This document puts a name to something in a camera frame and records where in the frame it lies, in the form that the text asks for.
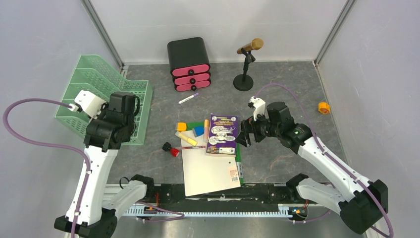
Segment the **green mesh file rack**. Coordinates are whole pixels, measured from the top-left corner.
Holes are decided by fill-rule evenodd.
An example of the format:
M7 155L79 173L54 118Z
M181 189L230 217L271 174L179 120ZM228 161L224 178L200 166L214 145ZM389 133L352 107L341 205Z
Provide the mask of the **green mesh file rack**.
M98 55L82 55L67 86L62 102L75 109L59 107L55 119L80 137L86 134L88 123L99 116L101 107L114 92L133 93L138 97L135 109L135 131L127 145L141 146L145 142L153 89L147 80L128 80Z

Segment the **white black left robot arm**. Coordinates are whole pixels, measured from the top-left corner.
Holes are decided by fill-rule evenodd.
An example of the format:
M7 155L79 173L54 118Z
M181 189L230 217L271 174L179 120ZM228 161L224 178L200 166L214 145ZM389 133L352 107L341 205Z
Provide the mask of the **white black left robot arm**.
M150 202L156 195L153 179L135 175L125 188L104 202L111 166L125 142L134 133L140 98L129 92L114 92L105 101L81 90L69 109L90 119L84 137L84 164L73 201L54 228L80 238L112 237L119 218L138 200Z

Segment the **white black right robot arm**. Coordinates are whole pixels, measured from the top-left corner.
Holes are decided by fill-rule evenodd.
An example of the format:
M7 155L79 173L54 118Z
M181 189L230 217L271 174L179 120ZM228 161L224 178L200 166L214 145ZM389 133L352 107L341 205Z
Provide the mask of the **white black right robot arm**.
M269 105L252 97L248 103L253 115L241 121L236 142L249 147L250 134L255 142L267 137L280 143L315 166L331 183L321 184L307 175L298 174L287 181L286 196L292 202L302 199L318 203L340 216L344 224L363 234L388 212L388 187L381 180L371 181L356 172L335 155L311 129L296 123L284 102Z

